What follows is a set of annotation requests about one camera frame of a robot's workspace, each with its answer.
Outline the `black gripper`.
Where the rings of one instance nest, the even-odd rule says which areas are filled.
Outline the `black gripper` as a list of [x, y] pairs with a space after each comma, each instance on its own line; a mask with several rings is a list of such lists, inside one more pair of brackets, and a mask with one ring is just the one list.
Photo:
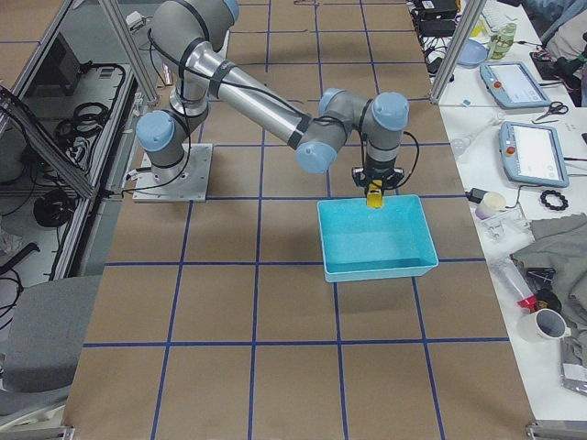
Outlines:
[[400, 186], [404, 178], [404, 170], [393, 168], [378, 170], [369, 167], [354, 167], [351, 169], [351, 177], [355, 185], [367, 191], [371, 184], [382, 191], [393, 190]]

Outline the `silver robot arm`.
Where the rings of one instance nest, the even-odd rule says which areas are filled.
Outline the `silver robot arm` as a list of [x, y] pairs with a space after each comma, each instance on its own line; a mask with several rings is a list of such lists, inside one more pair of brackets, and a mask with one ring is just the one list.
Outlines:
[[150, 23], [152, 47], [178, 80], [170, 96], [182, 121], [200, 125], [211, 96], [284, 141], [308, 173], [328, 171], [352, 132], [365, 148], [351, 173], [356, 186], [383, 192], [401, 187], [411, 175], [395, 162], [407, 126], [409, 103], [400, 93], [370, 99], [329, 88], [313, 117], [289, 104], [220, 53], [226, 33], [238, 20], [235, 1], [165, 1]]

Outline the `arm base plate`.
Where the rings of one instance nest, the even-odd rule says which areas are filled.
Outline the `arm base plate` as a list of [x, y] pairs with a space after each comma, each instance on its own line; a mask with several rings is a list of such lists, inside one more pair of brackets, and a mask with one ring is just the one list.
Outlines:
[[149, 168], [137, 177], [138, 189], [132, 198], [138, 203], [204, 202], [212, 161], [210, 143], [183, 143], [184, 158], [169, 169], [153, 167], [147, 153], [141, 166]]

